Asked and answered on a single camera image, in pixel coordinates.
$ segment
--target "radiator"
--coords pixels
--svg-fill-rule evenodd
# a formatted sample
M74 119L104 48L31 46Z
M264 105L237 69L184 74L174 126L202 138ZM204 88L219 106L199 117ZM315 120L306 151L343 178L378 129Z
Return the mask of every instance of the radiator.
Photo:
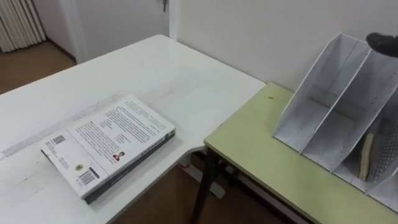
M0 0L2 52L28 47L43 40L45 34L32 0Z

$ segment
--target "green table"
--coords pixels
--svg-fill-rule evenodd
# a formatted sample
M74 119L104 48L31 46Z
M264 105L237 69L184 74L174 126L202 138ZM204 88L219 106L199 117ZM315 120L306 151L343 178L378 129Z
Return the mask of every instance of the green table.
M397 223L398 215L272 137L293 93L269 83L205 139L197 223L220 161L226 161L314 223Z

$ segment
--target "white table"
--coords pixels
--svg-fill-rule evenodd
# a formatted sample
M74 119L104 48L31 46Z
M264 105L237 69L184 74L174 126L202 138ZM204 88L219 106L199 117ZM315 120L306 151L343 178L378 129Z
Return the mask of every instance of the white table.
M158 35L0 95L0 151L120 91L172 122L177 135L87 205L33 146L0 154L0 223L107 223L264 86Z

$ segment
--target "white door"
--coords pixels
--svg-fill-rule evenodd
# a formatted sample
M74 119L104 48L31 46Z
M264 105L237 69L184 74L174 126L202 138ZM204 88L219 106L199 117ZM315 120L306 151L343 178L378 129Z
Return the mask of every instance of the white door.
M163 0L73 0L83 61L156 34L169 35Z

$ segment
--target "book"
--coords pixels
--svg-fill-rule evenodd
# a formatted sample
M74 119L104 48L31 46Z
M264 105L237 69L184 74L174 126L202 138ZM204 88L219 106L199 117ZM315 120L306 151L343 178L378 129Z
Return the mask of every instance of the book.
M175 136L175 127L132 95L39 142L88 204Z
M379 138L379 129L382 121L382 115L376 117L370 125L364 137L364 144L361 149L360 168L358 177L363 181L368 181L368 175L371 171L371 154L375 147L375 139Z

